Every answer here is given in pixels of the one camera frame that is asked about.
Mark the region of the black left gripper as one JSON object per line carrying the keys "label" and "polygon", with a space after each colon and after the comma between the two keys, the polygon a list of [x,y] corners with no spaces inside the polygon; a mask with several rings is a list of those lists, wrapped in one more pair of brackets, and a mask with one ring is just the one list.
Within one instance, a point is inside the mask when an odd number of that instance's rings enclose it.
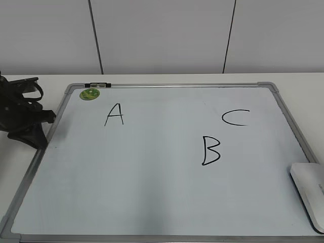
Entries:
{"label": "black left gripper", "polygon": [[39,103],[44,96],[42,88],[37,84],[35,92],[20,94],[9,82],[1,76],[1,130],[8,132],[9,139],[46,149],[48,141],[39,123],[52,124],[56,114]]}

